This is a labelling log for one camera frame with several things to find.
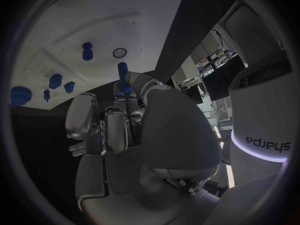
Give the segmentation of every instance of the logo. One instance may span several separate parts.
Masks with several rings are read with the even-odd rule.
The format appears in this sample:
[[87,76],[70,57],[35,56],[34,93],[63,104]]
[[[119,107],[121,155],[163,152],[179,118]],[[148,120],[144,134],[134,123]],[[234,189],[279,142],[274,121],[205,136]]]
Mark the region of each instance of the logo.
[[275,149],[279,153],[282,151],[288,151],[290,149],[290,142],[272,142],[272,141],[262,141],[261,138],[253,139],[252,137],[246,137],[248,144],[253,144],[254,146],[261,147],[263,149]]

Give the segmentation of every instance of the led light strip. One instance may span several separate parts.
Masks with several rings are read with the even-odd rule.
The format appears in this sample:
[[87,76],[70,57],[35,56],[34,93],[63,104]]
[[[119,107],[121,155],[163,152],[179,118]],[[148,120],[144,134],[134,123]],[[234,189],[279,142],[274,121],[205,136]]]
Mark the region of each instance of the led light strip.
[[232,132],[231,132],[231,139],[232,139],[233,143],[239,149],[243,150],[245,153],[250,154],[250,155],[252,155],[252,156],[254,156],[256,158],[263,159],[263,160],[270,161],[270,162],[275,162],[275,163],[284,163],[287,160],[287,158],[273,158],[273,157],[263,156],[263,155],[257,154],[257,153],[255,153],[253,151],[250,151],[250,150],[244,148],[242,145],[240,145],[237,142],[237,140],[235,138],[234,130],[232,130]]

